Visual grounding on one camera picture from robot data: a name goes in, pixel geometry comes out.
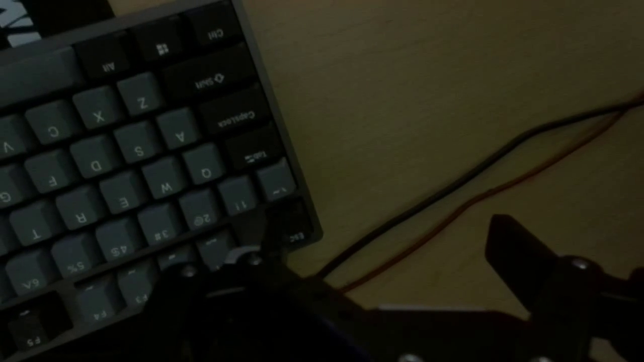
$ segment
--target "wooden desk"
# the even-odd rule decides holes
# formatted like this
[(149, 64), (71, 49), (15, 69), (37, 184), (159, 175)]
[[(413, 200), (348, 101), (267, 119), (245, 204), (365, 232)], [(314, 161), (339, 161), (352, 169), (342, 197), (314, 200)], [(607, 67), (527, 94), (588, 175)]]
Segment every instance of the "wooden desk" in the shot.
[[(149, 0), (118, 1), (125, 12)], [(301, 273), (515, 132), (644, 89), (644, 1), (245, 0), (245, 8), (326, 232), (289, 258)], [(358, 276), (465, 197), (589, 128), (529, 142), (330, 281)], [(500, 212), (556, 252), (628, 276), (644, 265), (642, 135), (644, 112), (637, 111), (543, 177), (471, 209), (352, 298), (365, 305), (467, 304), (521, 313), (481, 254), (490, 217)]]

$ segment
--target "gray keyboard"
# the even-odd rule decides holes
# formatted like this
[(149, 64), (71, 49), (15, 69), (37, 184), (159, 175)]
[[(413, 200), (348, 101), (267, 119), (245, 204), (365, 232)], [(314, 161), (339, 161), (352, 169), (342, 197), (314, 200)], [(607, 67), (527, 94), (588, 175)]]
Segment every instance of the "gray keyboard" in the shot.
[(320, 238), (237, 1), (0, 53), (0, 360), (136, 316), (165, 267), (262, 247), (272, 213), (283, 249)]

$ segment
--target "black cable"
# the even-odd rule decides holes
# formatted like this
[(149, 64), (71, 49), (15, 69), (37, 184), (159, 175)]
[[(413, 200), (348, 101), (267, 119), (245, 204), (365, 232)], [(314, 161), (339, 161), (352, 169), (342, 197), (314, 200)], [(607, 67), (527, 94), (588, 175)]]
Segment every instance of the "black cable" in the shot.
[(389, 219), (383, 226), (374, 227), (373, 232), (365, 233), (358, 241), (354, 241), (351, 247), (347, 247), (336, 258), (333, 258), (316, 276), (319, 277), (328, 277), (342, 263), (347, 263), (352, 255), (356, 255), (360, 249), (370, 246), (377, 238), (385, 236), (392, 227), (401, 226), (403, 222), (411, 219), (413, 215), (425, 212), (426, 207), (430, 207), (430, 205), (439, 204), (441, 200), (445, 200), (446, 195), (455, 194), (456, 189), (460, 189), (462, 184), (467, 184), (470, 180), (479, 177), (483, 170), (493, 167), (498, 161), (501, 161), (505, 155), (515, 151), (525, 141), (529, 141), (534, 136), (539, 136), (543, 132), (556, 131), (556, 128), (564, 128), (564, 126), (569, 126), (569, 125), (575, 125), (575, 122), (583, 122), (588, 119), (595, 119), (595, 116), (609, 115), (609, 112), (625, 112), (625, 111), (631, 111), (631, 109), (641, 107), (641, 104), (642, 104), (641, 101), (607, 104), (607, 107), (600, 107), (600, 109), (594, 109), (594, 111), (583, 111), (583, 112), (569, 115), (569, 116), (564, 116), (564, 119), (557, 119), (557, 120), (549, 120), (549, 122), (543, 122), (543, 125), (538, 125), (534, 128), (523, 131), (521, 135), (518, 135), (510, 142), (505, 142), (501, 149), (492, 152), (487, 159), (483, 159), (479, 165), (475, 165), (473, 169), (465, 170), (455, 180), (446, 182), (443, 189), (435, 190), (432, 195), (425, 197), (416, 205), (409, 207), (406, 212), (394, 215), (392, 219)]

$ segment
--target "cable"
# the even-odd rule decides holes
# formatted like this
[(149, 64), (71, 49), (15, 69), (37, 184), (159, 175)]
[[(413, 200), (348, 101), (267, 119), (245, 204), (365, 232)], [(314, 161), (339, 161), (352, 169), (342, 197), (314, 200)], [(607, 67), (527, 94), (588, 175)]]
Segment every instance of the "cable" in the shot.
[(470, 180), (479, 177), (483, 170), (493, 167), (498, 161), (501, 161), (505, 155), (510, 155), (518, 147), (521, 147), (529, 138), (539, 136), (539, 135), (549, 132), (549, 131), (556, 131), (556, 128), (564, 128), (564, 126), (575, 125), (575, 122), (583, 122), (583, 120), (594, 119), (594, 116), (628, 111), (632, 107), (641, 107), (641, 102), (639, 101), (631, 101), (631, 102), (607, 104), (607, 107), (600, 107), (600, 109), (594, 109), (594, 111), (569, 115), (569, 116), (564, 116), (564, 119), (557, 119), (557, 120), (552, 120), (552, 122), (543, 122), (543, 125), (534, 126), (529, 131), (523, 131), (521, 135), (518, 135), (510, 142), (505, 142), (501, 149), (498, 149), (496, 152), (486, 157), (479, 165), (475, 165), (473, 169), (465, 170), (460, 177), (452, 179), (450, 182), (446, 182), (445, 187), (441, 187), (432, 195), (425, 197), (416, 205), (404, 209), (403, 213), (394, 215), (392, 219), (389, 219), (383, 226), (374, 227), (373, 232), (365, 233), (358, 241), (354, 241), (351, 247), (347, 247), (336, 258), (333, 258), (316, 276), (319, 277), (328, 277), (333, 271), (336, 271), (340, 265), (345, 265), (352, 255), (356, 255), (360, 249), (370, 246), (377, 238), (385, 236), (392, 227), (401, 226), (403, 222), (411, 219), (413, 215), (425, 212), (426, 207), (430, 207), (430, 205), (439, 204), (441, 200), (445, 200), (446, 195), (455, 194), (456, 189), (460, 189), (462, 184), (467, 184)]
[(553, 165), (557, 165), (559, 161), (564, 161), (566, 157), (574, 155), (577, 149), (589, 144), (591, 141), (595, 141), (598, 136), (601, 136), (604, 132), (607, 132), (632, 107), (628, 109), (619, 109), (618, 115), (613, 115), (606, 125), (601, 125), (598, 131), (594, 131), (591, 135), (583, 136), (582, 141), (562, 149), (559, 152), (556, 152), (553, 157), (549, 157), (547, 161), (539, 163), (538, 167), (529, 169), (527, 172), (510, 179), (498, 187), (492, 187), (471, 200), (467, 200), (465, 204), (460, 204), (456, 209), (452, 209), (445, 219), (441, 219), (435, 227), (430, 227), (425, 236), (420, 236), (414, 244), (411, 244), (409, 247), (404, 247), (403, 252), (399, 252), (396, 255), (389, 258), (386, 261), (383, 261), (381, 265), (373, 267), (370, 271), (367, 271), (365, 276), (345, 284), (342, 287), (339, 287), (340, 291), (352, 291), (365, 284), (368, 284), (370, 280), (374, 280), (377, 276), (385, 273), (386, 269), (394, 267), (396, 263), (401, 263), (404, 258), (409, 258), (411, 254), (414, 254), (416, 249), (420, 249), (423, 246), (426, 246), (429, 241), (432, 241), (441, 232), (445, 232), (450, 223), (455, 223), (470, 207), (492, 200), (504, 190), (510, 190), (538, 175), (542, 175), (543, 170), (552, 169)]

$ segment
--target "desk surface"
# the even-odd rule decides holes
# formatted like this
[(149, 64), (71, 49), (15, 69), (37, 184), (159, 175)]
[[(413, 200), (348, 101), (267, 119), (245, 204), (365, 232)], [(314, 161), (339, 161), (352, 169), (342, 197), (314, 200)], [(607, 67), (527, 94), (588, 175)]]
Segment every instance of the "desk surface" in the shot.
[[(113, 0), (118, 12), (151, 0)], [(325, 240), (301, 271), (413, 205), (538, 122), (644, 89), (644, 1), (245, 0), (308, 177)], [(406, 246), (465, 197), (591, 125), (547, 135), (414, 217), (330, 277), (342, 284)], [(490, 217), (515, 215), (557, 254), (628, 276), (644, 265), (644, 112), (543, 177), (471, 209), (432, 246), (352, 294), (377, 304), (467, 304), (521, 312), (483, 259)]]

